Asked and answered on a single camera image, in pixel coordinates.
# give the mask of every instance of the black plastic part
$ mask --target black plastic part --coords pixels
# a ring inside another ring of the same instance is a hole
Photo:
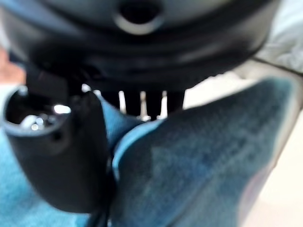
[[[279,3],[236,0],[207,18],[140,37],[89,28],[35,0],[5,0],[0,16],[13,52],[26,61],[96,65],[109,87],[185,90],[253,55]]]
[[[28,98],[16,92],[7,100],[3,128],[33,188],[60,210],[106,213],[114,184],[108,180],[112,157],[99,99],[92,92],[75,97],[70,114],[57,116],[57,123],[44,130],[32,131],[22,129],[20,119],[33,109],[49,110],[33,108]]]
[[[68,102],[70,88],[65,78],[30,65],[27,65],[26,72],[26,86],[30,95],[44,97],[58,103]]]

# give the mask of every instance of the blue jeans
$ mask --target blue jeans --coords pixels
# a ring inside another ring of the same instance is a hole
[[[111,226],[238,226],[248,207],[239,206],[242,195],[273,158],[295,90],[290,80],[267,79],[148,123],[100,98],[118,185]],[[56,210],[36,195],[3,131],[0,152],[2,227],[85,226],[89,215]]]

